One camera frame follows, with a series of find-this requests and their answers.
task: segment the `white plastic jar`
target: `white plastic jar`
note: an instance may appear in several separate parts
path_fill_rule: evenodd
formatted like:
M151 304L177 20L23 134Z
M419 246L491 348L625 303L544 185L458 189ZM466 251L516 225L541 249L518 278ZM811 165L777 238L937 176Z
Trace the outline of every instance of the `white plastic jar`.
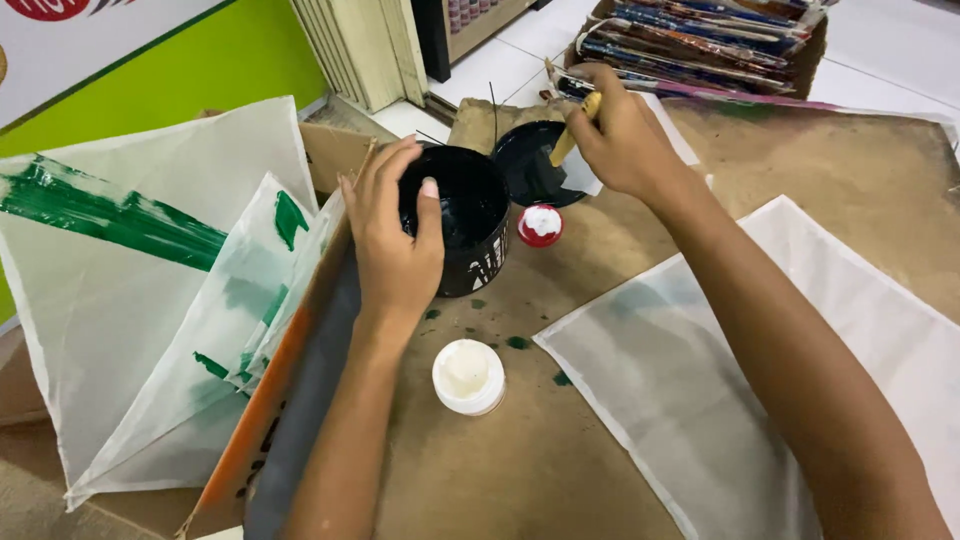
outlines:
M433 361L433 387L450 410L480 416L500 405L507 382L500 357L489 345L458 339Z

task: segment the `black wire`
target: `black wire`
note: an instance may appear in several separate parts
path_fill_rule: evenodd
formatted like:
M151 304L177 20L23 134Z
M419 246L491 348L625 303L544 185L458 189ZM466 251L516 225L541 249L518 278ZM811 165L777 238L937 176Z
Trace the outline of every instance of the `black wire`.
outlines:
M496 136L497 136L497 126L496 126L496 98L493 97L493 82L487 81L487 84L490 85L490 101L493 103L493 150L496 150Z
M443 146L446 146L446 143L445 143L445 142L440 142L439 140L437 140L437 139L435 139L435 138L433 138L433 137L432 137L432 136L430 136L430 135L427 135L426 133L424 133L424 132L422 132L422 131L420 131L420 130L414 130L414 131L415 131L415 132L417 132L417 133L419 133L420 135L423 135L423 136L425 136L425 137L427 137L427 138L429 138L430 140L432 140L432 141L434 141L434 142L436 142L437 144L440 144L440 145L443 145Z

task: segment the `fingernail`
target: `fingernail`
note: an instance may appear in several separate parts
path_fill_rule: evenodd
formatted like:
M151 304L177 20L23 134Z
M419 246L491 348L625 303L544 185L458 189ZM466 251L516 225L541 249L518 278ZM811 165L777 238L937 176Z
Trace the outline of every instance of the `fingernail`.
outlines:
M432 176L423 179L423 184L420 186L420 193L427 197L440 199L440 190L437 189L437 181L434 180Z

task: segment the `hand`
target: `hand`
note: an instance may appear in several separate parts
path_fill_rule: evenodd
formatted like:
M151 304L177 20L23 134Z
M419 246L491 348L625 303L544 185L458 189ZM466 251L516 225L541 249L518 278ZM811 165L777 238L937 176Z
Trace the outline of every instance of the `hand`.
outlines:
M599 131L579 108L566 116L567 128L600 182L648 202L665 185L690 175L646 102L628 92L608 65L581 63L570 71L592 79L603 94Z
M409 338L437 294L444 270L437 183L423 180L417 238L400 228L397 183L423 149L413 135L384 147L356 183L338 175L360 272L361 318L399 326Z

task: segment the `white banner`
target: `white banner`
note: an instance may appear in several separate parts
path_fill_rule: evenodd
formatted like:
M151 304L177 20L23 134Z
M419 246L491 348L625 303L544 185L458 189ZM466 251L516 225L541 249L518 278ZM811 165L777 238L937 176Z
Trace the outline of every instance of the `white banner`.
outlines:
M226 0L0 0L0 128Z

